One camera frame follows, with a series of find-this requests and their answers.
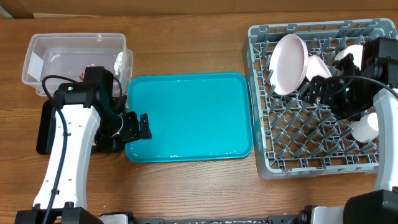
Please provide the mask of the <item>white paper cup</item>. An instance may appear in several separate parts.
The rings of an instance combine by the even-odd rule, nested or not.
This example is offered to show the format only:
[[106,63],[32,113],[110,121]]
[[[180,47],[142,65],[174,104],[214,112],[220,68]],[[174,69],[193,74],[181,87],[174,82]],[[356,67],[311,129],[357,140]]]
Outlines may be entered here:
[[376,113],[363,116],[359,121],[351,123],[355,140],[367,143],[379,136],[379,124]]

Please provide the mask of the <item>pink bowl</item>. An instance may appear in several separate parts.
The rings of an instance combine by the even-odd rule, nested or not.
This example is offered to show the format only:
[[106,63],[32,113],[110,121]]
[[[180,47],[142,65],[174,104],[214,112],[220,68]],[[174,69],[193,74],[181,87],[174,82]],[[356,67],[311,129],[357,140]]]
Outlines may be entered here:
[[305,76],[309,81],[317,76],[330,78],[331,72],[319,56],[312,55],[308,58],[308,67]]

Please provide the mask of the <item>white bowl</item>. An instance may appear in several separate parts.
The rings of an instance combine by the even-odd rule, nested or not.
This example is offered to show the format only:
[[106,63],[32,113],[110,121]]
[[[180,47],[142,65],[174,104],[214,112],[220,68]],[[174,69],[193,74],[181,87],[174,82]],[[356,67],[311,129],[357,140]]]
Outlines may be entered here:
[[336,57],[335,61],[338,62],[348,54],[353,55],[354,65],[361,69],[362,58],[363,58],[363,46],[362,45],[350,45],[344,50],[340,51]]

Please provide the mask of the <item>pink plate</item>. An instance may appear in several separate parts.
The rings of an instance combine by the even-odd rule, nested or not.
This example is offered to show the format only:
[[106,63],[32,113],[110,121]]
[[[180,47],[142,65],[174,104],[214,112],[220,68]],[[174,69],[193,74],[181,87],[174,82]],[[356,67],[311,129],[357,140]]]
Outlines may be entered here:
[[271,55],[270,84],[278,95],[294,92],[303,82],[308,68],[308,50],[305,42],[295,34],[281,38]]

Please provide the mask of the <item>white tissue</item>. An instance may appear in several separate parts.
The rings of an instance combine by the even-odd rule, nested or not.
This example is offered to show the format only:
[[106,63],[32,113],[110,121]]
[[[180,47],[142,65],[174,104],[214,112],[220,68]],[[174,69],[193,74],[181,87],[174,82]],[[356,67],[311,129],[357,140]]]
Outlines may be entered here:
[[114,74],[116,76],[120,76],[120,74],[121,74],[121,70],[122,70],[122,66],[123,66],[123,57],[124,57],[124,52],[120,52],[116,56],[116,60],[114,63]]

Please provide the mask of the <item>red snack wrapper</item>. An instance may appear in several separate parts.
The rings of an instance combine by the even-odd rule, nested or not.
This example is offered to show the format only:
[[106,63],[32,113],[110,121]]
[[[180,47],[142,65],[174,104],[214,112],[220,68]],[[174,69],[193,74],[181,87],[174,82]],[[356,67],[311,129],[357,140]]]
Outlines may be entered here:
[[[95,64],[87,65],[86,68],[87,68],[87,67],[95,67]],[[85,70],[82,72],[82,74],[81,74],[79,77],[80,77],[80,80],[81,80],[81,81],[84,80],[84,77],[85,77]]]

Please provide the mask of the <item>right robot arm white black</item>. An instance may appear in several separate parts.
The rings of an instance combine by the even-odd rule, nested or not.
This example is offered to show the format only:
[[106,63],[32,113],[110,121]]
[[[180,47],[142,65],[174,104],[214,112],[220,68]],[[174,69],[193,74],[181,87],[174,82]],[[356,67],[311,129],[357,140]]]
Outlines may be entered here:
[[379,126],[379,167],[374,191],[351,197],[342,207],[309,205],[298,223],[397,223],[397,40],[379,37],[336,64],[341,75],[314,77],[300,94],[307,103],[328,105],[336,119],[373,107]]

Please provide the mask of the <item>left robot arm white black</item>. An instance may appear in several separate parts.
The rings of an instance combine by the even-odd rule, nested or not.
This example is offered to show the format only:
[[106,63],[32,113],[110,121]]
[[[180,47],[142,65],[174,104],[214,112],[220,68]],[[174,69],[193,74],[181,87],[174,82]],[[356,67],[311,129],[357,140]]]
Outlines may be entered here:
[[113,98],[119,80],[104,67],[87,67],[83,81],[63,78],[54,94],[42,80],[52,104],[47,144],[49,164],[30,210],[16,213],[16,223],[135,223],[129,212],[97,217],[87,210],[86,180],[92,149],[122,149],[151,139],[148,115],[125,110],[125,98]]

